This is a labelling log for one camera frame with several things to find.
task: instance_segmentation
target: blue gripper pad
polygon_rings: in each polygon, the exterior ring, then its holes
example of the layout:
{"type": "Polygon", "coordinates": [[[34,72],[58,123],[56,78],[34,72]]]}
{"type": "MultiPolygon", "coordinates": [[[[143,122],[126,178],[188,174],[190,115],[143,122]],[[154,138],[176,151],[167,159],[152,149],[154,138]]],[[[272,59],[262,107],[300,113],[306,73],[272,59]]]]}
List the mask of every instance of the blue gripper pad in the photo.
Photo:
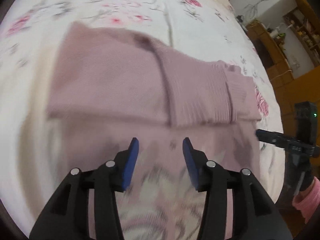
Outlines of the blue gripper pad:
{"type": "Polygon", "coordinates": [[[196,167],[196,163],[193,160],[192,151],[193,146],[189,138],[185,138],[182,142],[182,151],[184,159],[186,161],[187,169],[189,172],[190,180],[196,190],[199,188],[199,169],[196,167]]]}
{"type": "Polygon", "coordinates": [[[129,156],[128,156],[127,162],[124,165],[124,169],[122,172],[122,179],[123,179],[122,189],[123,190],[126,190],[131,183],[131,178],[132,178],[134,167],[137,162],[138,153],[139,153],[139,141],[137,138],[133,138],[128,148],[129,156]]]}

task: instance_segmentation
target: silver screw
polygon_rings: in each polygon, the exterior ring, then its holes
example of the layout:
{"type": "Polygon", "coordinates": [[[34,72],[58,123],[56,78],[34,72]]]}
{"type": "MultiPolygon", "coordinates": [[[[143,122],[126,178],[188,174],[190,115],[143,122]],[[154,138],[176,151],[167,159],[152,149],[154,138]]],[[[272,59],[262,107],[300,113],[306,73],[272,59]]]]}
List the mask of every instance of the silver screw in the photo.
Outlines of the silver screw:
{"type": "Polygon", "coordinates": [[[216,163],[214,161],[207,161],[207,166],[210,168],[214,168],[216,166],[216,163]]]}
{"type": "Polygon", "coordinates": [[[249,169],[243,169],[242,174],[249,176],[251,174],[251,171],[249,169]]]}
{"type": "Polygon", "coordinates": [[[72,175],[77,175],[79,172],[80,172],[80,170],[79,170],[78,168],[73,168],[73,169],[70,171],[70,173],[71,173],[72,175]]]}
{"type": "Polygon", "coordinates": [[[108,168],[111,168],[111,167],[113,167],[113,166],[115,166],[116,165],[116,163],[114,162],[114,161],[107,161],[106,162],[106,166],[108,167],[108,168]]]}

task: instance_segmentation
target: folded garment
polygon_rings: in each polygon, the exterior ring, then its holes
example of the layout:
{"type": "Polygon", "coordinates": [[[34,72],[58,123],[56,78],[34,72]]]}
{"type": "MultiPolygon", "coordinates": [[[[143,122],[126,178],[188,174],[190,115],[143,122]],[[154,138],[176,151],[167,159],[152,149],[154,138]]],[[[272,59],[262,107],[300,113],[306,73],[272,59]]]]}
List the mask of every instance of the folded garment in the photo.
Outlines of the folded garment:
{"type": "Polygon", "coordinates": [[[57,59],[48,113],[62,119],[70,169],[95,169],[139,139],[131,186],[117,195],[126,239],[196,239],[205,197],[188,178],[185,137],[225,169],[249,168],[259,179],[252,78],[142,33],[74,23],[57,59]]]}
{"type": "Polygon", "coordinates": [[[83,113],[172,126],[260,120],[251,77],[124,29],[74,23],[61,47],[51,116],[83,113]]]}

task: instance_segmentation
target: white bedsheet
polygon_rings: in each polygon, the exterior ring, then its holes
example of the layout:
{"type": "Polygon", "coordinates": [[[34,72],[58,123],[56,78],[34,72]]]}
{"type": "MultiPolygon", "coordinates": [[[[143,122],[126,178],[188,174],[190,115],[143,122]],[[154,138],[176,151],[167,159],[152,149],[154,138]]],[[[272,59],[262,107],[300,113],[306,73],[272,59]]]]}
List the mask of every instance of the white bedsheet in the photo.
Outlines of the white bedsheet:
{"type": "MultiPolygon", "coordinates": [[[[141,31],[197,59],[239,65],[256,83],[258,128],[283,132],[266,71],[228,0],[16,0],[0,26],[0,198],[26,235],[68,172],[59,122],[47,121],[45,107],[57,49],[76,20],[141,31]]],[[[260,143],[260,172],[276,201],[284,151],[260,143]]]]}

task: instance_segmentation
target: bed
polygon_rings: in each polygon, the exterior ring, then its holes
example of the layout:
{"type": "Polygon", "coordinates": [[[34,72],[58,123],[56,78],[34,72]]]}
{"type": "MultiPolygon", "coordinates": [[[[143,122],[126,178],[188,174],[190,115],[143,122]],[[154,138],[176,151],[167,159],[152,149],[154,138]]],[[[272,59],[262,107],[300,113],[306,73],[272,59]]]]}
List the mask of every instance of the bed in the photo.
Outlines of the bed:
{"type": "MultiPolygon", "coordinates": [[[[0,26],[0,197],[25,235],[69,171],[60,123],[45,110],[57,51],[74,21],[143,32],[196,59],[239,65],[256,84],[257,128],[283,132],[271,83],[228,0],[16,0],[0,26]]],[[[260,182],[276,201],[284,151],[260,143],[259,157],[260,182]]]]}

